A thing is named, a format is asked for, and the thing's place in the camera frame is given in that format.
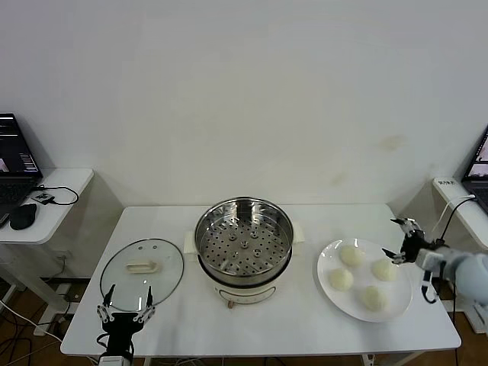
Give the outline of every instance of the glass lid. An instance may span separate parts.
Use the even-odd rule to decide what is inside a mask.
[[[183,275],[183,256],[171,242],[142,239],[114,255],[101,274],[100,291],[105,296],[115,284],[111,306],[139,311],[146,306],[151,286],[152,305],[163,302],[178,286]]]

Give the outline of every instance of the laptop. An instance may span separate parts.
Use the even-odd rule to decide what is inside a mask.
[[[476,196],[478,204],[488,213],[488,129],[462,179],[462,184],[470,194]]]
[[[42,177],[15,116],[0,113],[0,226]]]

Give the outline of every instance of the white wall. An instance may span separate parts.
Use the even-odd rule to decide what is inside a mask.
[[[0,110],[44,166],[94,168],[109,216],[237,194],[400,212],[486,125],[487,15],[475,0],[3,0]]]

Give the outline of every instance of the white plate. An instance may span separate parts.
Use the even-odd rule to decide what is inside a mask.
[[[364,252],[364,261],[359,268],[351,268],[342,263],[339,251],[342,246],[357,246]],[[396,281],[378,280],[371,271],[374,261],[386,258],[378,244],[363,239],[344,239],[329,244],[320,253],[317,262],[317,274],[322,289],[329,299],[342,311],[354,318],[366,322],[382,323],[406,312],[412,302],[412,282],[405,268],[399,266]],[[347,268],[354,276],[351,289],[341,292],[329,283],[329,272],[336,268]],[[367,286],[378,286],[388,297],[389,303],[382,311],[368,310],[359,299],[361,289]]]

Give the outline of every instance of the dough ball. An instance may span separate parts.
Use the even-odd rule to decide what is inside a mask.
[[[354,278],[345,268],[337,268],[329,273],[329,282],[338,291],[347,291],[351,288]]]
[[[391,259],[383,258],[373,263],[373,275],[381,281],[395,281],[397,279],[398,265]]]
[[[388,305],[387,295],[376,286],[367,286],[361,292],[361,301],[371,311],[381,311]]]
[[[355,246],[343,246],[340,256],[345,265],[359,267],[363,262],[364,253]]]

